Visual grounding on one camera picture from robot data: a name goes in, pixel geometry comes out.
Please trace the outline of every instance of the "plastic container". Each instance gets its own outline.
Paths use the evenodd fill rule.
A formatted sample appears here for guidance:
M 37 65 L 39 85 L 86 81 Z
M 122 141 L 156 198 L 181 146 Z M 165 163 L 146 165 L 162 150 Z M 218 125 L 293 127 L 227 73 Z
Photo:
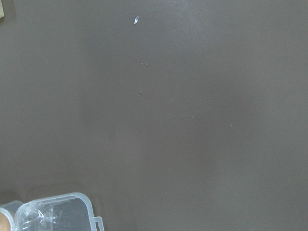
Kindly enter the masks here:
M 102 218 L 94 216 L 90 199 L 74 192 L 21 205 L 11 231 L 104 231 L 104 227 Z
M 15 213 L 23 204 L 21 201 L 12 201 L 0 205 L 0 231 L 15 231 Z

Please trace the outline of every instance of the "brown content in cup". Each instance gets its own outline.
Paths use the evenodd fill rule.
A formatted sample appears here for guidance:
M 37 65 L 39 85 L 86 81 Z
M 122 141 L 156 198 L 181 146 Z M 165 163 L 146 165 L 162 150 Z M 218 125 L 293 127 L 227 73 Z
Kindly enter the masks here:
M 0 213 L 0 231 L 10 231 L 11 225 L 8 218 L 3 214 Z

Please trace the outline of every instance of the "gray surface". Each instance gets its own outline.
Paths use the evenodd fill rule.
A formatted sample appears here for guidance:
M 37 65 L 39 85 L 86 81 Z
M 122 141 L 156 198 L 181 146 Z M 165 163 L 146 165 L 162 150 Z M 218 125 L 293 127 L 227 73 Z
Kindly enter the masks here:
M 308 1 L 3 5 L 0 202 L 82 192 L 108 231 L 307 230 Z

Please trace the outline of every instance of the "gray background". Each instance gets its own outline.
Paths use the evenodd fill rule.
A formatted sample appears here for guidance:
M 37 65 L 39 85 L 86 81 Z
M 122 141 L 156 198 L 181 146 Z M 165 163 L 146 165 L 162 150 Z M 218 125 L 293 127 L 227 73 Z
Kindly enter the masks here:
M 107 231 L 307 230 L 308 1 L 3 5 L 0 202 L 82 192 Z

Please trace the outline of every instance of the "container handle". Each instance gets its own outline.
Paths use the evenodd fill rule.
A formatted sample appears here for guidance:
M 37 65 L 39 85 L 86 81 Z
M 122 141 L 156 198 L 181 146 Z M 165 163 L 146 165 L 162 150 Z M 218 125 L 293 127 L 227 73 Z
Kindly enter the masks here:
M 104 231 L 105 230 L 104 225 L 103 225 L 103 219 L 101 217 L 93 217 L 92 220 L 93 220 L 93 223 L 94 223 L 94 227 L 97 231 Z

